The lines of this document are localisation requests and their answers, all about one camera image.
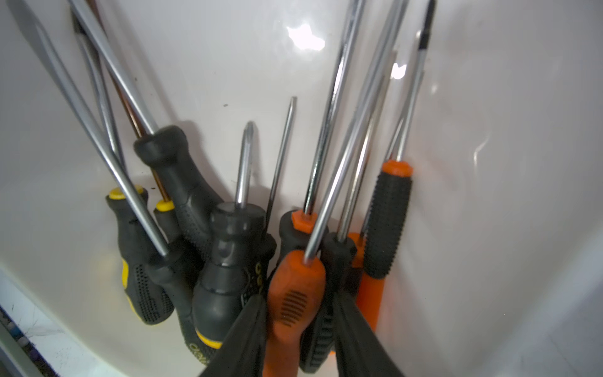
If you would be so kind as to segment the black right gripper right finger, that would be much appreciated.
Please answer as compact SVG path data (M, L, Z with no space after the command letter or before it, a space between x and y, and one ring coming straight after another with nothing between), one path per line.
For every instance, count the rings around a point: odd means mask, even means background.
M381 342L347 292L334 295L334 345L339 376L398 376Z

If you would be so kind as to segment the black yellow stubby screwdriver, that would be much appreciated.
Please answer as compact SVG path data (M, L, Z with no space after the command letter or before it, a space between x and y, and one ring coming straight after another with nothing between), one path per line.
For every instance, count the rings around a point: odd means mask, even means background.
M255 124L247 123L235 199L210 214L210 258L193 292L193 325L211 359L253 295L262 294L276 241L265 230L266 212L248 202Z

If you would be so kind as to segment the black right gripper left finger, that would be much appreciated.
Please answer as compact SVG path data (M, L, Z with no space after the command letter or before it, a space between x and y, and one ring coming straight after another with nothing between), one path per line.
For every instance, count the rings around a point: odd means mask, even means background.
M254 295L200 376L262 376L267 319L265 298Z

